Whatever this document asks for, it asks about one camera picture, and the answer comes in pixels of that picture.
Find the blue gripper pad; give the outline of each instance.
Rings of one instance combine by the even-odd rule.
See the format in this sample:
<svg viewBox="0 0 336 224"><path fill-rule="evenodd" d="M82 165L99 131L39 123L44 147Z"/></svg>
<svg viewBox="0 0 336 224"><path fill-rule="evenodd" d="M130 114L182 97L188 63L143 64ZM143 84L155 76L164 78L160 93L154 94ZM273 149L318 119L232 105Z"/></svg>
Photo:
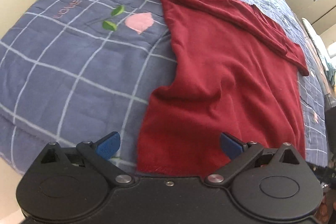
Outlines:
<svg viewBox="0 0 336 224"><path fill-rule="evenodd" d="M234 160L244 152L243 147L240 144L236 143L224 133L220 136L220 147L230 160Z"/></svg>
<svg viewBox="0 0 336 224"><path fill-rule="evenodd" d="M120 148L120 135L115 132L108 139L97 145L96 154L105 160L109 160Z"/></svg>

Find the pink petal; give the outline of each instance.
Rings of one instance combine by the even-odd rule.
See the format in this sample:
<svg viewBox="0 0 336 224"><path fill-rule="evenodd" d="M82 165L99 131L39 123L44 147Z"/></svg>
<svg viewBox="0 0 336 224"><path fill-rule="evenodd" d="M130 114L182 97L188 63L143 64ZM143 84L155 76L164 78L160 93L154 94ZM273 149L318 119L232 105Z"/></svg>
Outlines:
<svg viewBox="0 0 336 224"><path fill-rule="evenodd" d="M125 20L125 25L141 34L154 24L151 13L134 14Z"/></svg>
<svg viewBox="0 0 336 224"><path fill-rule="evenodd" d="M315 123L318 123L318 121L319 121L319 118L318 118L316 112L314 112L314 121L315 121Z"/></svg>

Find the metal screw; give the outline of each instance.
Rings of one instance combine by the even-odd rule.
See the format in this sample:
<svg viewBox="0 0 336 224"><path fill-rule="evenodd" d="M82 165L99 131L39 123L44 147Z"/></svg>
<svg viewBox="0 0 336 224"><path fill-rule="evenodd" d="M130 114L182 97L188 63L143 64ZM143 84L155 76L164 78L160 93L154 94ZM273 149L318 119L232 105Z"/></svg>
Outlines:
<svg viewBox="0 0 336 224"><path fill-rule="evenodd" d="M173 181L167 181L167 182L166 182L166 185L167 185L167 186L174 186L175 183L174 183Z"/></svg>
<svg viewBox="0 0 336 224"><path fill-rule="evenodd" d="M224 177L219 174L212 174L208 176L208 181L212 183L220 183L224 180Z"/></svg>
<svg viewBox="0 0 336 224"><path fill-rule="evenodd" d="M115 180L119 183L129 183L132 181L132 177L129 175L118 175Z"/></svg>

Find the circular cover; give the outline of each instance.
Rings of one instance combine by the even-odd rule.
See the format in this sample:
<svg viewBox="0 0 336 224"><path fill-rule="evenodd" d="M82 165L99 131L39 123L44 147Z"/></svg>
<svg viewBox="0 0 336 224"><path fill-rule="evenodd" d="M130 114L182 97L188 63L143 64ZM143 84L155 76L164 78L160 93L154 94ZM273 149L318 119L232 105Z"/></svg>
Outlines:
<svg viewBox="0 0 336 224"><path fill-rule="evenodd" d="M244 209L258 217L288 221L310 215L319 206L322 190L314 180L298 176L295 165L287 164L282 170L265 166L238 175L231 193Z"/></svg>
<svg viewBox="0 0 336 224"><path fill-rule="evenodd" d="M271 198L290 198L296 195L300 187L288 177L273 176L264 178L260 182L260 189Z"/></svg>
<svg viewBox="0 0 336 224"><path fill-rule="evenodd" d="M16 198L24 213L39 219L64 221L98 207L108 184L96 172L70 175L29 174L19 183Z"/></svg>

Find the blue plaid comforter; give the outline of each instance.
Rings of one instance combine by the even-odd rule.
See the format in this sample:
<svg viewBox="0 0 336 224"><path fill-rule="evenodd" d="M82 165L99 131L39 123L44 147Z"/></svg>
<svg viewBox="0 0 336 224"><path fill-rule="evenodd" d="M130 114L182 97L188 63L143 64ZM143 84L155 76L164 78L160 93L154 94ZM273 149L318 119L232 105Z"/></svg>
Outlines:
<svg viewBox="0 0 336 224"><path fill-rule="evenodd" d="M303 48L306 155L326 165L323 95L300 26L284 0L242 1ZM118 131L111 160L133 172L149 95L170 85L175 69L159 0L38 0L0 41L0 155L24 173L49 141L74 146Z"/></svg>

